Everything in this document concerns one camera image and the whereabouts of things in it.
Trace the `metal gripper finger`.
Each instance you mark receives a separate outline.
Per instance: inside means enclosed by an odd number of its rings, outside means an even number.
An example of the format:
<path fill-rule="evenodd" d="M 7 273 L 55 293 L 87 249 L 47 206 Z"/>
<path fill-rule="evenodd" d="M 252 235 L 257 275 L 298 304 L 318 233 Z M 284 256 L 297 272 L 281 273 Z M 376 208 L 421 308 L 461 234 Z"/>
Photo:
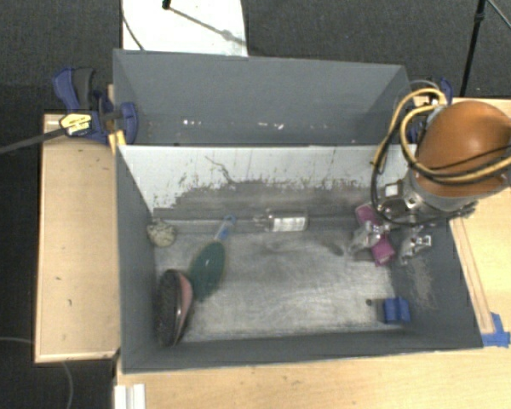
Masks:
<path fill-rule="evenodd" d="M 433 245 L 432 235 L 424 233 L 423 226 L 409 228 L 399 246 L 399 264 L 405 266 L 421 251 Z"/>
<path fill-rule="evenodd" d="M 354 231 L 349 253 L 356 254 L 361 250 L 370 250 L 374 259 L 390 258 L 390 242 L 388 240 L 388 226 L 377 225 L 365 221 Z"/>

